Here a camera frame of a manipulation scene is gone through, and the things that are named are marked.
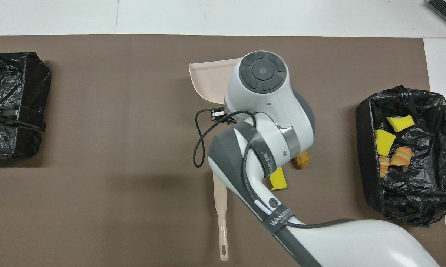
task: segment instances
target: velcro strap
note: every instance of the velcro strap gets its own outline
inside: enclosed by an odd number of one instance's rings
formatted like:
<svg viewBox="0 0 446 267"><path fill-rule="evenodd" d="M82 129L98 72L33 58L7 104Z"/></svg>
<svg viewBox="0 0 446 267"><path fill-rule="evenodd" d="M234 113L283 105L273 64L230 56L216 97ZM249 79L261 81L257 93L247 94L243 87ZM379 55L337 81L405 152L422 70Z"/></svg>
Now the velcro strap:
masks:
<svg viewBox="0 0 446 267"><path fill-rule="evenodd" d="M264 178L269 177L275 171L277 166L275 165L274 156L262 135L253 125L245 121L236 124L234 128L249 142L264 169Z"/></svg>
<svg viewBox="0 0 446 267"><path fill-rule="evenodd" d="M282 228L285 223L295 216L294 212L285 204L278 206L263 222L264 227L274 235Z"/></svg>

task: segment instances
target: brown mat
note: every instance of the brown mat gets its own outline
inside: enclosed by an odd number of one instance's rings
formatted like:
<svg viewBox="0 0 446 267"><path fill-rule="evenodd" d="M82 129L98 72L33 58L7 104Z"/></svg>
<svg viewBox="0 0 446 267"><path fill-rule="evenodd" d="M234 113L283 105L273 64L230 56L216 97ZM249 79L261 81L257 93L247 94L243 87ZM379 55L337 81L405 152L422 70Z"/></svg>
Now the brown mat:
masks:
<svg viewBox="0 0 446 267"><path fill-rule="evenodd" d="M36 51L52 88L39 154L0 161L0 266L297 266L231 192L220 262L211 171L192 165L208 104L188 64L259 49L286 60L317 121L311 165L284 165L277 197L305 223L383 219L364 201L354 111L394 86L429 90L422 39L5 36L0 52ZM406 228L446 266L443 220Z"/></svg>

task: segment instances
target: sponge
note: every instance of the sponge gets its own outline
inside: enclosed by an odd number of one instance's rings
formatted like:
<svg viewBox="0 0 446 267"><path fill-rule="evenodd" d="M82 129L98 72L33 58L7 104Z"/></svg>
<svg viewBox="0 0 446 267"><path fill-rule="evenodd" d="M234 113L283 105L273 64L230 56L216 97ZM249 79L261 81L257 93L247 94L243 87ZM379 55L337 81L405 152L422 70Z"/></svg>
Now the sponge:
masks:
<svg viewBox="0 0 446 267"><path fill-rule="evenodd" d="M389 121L395 132L400 132L408 127L415 125L411 115L407 115L406 117L401 118L389 117L387 118L387 121Z"/></svg>
<svg viewBox="0 0 446 267"><path fill-rule="evenodd" d="M282 172L282 167L276 169L276 171L271 174L269 178L272 184L271 191L284 189L287 187L287 182L285 182L284 173Z"/></svg>
<svg viewBox="0 0 446 267"><path fill-rule="evenodd" d="M395 135L391 135L389 132L385 130L375 130L376 135L376 147L377 153L387 157L389 154L389 150L391 150L391 145L393 145Z"/></svg>

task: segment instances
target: black garbage bag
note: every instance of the black garbage bag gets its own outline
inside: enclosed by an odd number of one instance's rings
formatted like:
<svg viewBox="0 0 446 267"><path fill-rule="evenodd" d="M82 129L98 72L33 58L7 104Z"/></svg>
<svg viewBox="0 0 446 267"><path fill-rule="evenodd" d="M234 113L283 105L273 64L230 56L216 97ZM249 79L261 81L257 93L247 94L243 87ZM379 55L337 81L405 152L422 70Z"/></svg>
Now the black garbage bag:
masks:
<svg viewBox="0 0 446 267"><path fill-rule="evenodd" d="M415 125L394 132L387 117L411 115ZM356 109L358 157L367 204L394 223L426 227L446 215L446 101L438 94L397 86ZM407 170L389 167L380 178L375 130L396 135L389 152L413 151Z"/></svg>
<svg viewBox="0 0 446 267"><path fill-rule="evenodd" d="M50 83L50 70L35 52L0 53L0 108L22 106L43 116ZM33 156L41 141L39 131L0 127L0 159Z"/></svg>

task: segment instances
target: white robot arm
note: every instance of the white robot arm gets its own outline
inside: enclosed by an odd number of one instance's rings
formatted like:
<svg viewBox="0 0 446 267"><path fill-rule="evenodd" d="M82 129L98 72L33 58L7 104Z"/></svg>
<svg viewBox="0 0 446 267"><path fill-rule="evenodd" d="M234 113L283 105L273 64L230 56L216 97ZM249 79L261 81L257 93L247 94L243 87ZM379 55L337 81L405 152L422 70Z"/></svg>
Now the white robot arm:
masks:
<svg viewBox="0 0 446 267"><path fill-rule="evenodd" d="M267 51L244 56L234 68L225 106L228 113L254 116L235 115L240 122L213 138L209 165L301 266L438 266L399 226L382 220L306 225L262 184L309 148L315 133L311 109L292 91L280 56Z"/></svg>

